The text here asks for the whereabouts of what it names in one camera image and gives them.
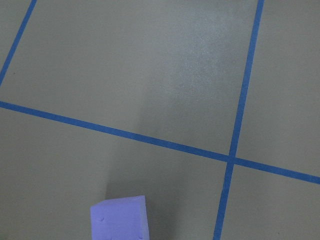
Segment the purple foam block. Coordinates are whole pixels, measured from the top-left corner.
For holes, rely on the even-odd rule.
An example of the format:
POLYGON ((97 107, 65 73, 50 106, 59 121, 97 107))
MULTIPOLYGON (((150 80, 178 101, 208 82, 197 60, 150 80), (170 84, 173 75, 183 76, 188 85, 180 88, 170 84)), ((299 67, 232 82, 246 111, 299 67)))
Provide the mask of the purple foam block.
POLYGON ((90 207, 93 240, 149 240, 143 195, 101 201, 90 207))

